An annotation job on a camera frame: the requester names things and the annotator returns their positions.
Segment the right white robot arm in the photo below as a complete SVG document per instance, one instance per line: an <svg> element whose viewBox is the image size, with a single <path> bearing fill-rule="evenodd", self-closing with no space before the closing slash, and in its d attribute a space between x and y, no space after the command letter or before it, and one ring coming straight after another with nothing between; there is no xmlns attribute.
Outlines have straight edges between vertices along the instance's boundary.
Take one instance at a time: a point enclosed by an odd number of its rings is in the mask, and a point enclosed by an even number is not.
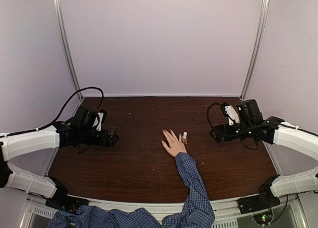
<svg viewBox="0 0 318 228"><path fill-rule="evenodd" d="M219 106L224 117L228 119L225 124L214 126L210 119L210 110ZM307 155L313 159L318 158L318 136L292 125L284 119L271 116L264 119L256 100L242 101L235 107L227 103L212 103L207 108L206 117L211 127L210 136L217 142L253 139L255 143L263 141L277 146L283 146ZM294 193L318 191L318 169L312 168L304 172L269 178L259 188L255 197L255 205L265 209L274 200Z"/></svg>

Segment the mannequin hand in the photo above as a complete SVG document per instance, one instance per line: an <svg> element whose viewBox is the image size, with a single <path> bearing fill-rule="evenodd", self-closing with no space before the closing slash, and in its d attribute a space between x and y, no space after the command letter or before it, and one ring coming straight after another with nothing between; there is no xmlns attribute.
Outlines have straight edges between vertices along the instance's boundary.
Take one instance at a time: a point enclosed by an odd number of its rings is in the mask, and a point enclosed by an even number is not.
<svg viewBox="0 0 318 228"><path fill-rule="evenodd" d="M182 142L181 134L177 137L173 130L162 131L165 141L161 140L161 145L172 157L176 157L180 153L187 153L185 144Z"/></svg>

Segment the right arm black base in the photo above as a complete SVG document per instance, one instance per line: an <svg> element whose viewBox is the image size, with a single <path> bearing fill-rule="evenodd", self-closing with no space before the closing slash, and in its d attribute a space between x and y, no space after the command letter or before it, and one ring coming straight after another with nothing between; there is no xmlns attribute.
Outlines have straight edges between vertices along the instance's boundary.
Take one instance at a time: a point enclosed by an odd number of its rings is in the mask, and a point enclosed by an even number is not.
<svg viewBox="0 0 318 228"><path fill-rule="evenodd" d="M240 213L243 215L262 210L268 210L273 206L278 206L280 205L280 199L273 198L270 201L261 201L259 195L250 197L242 196L237 200L237 203Z"/></svg>

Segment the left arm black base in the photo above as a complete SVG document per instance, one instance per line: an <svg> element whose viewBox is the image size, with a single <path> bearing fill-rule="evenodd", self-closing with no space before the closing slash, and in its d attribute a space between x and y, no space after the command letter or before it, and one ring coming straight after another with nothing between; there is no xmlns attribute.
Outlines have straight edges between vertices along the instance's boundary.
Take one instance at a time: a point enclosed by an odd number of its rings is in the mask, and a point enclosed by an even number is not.
<svg viewBox="0 0 318 228"><path fill-rule="evenodd" d="M89 204L89 200L77 198L77 197L71 197L67 196L64 199L53 199L53 198L45 198L46 203L45 205L57 210L63 210L63 211L71 211L75 212L77 211L80 206L87 206Z"/></svg>

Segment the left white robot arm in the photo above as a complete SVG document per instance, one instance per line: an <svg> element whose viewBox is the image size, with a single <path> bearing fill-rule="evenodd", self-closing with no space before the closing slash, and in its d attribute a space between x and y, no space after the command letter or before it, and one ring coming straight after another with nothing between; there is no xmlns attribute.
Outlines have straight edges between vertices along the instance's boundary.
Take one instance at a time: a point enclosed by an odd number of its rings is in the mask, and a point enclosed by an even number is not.
<svg viewBox="0 0 318 228"><path fill-rule="evenodd" d="M0 186L37 194L67 210L71 198L66 187L57 179L40 176L21 169L9 161L12 158L46 149L79 145L112 148L118 141L114 130L102 128L107 117L105 110L94 111L80 107L67 121L54 120L49 125L0 136Z"/></svg>

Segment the pink nail polish bottle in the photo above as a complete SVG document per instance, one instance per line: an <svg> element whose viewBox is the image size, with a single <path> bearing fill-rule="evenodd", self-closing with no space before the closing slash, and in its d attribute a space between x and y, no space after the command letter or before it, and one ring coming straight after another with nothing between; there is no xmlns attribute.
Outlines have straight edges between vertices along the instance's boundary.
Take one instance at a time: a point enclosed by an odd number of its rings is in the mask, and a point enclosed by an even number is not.
<svg viewBox="0 0 318 228"><path fill-rule="evenodd" d="M183 132L181 136L181 141L183 144L187 145L188 144L188 138L187 138L187 132Z"/></svg>

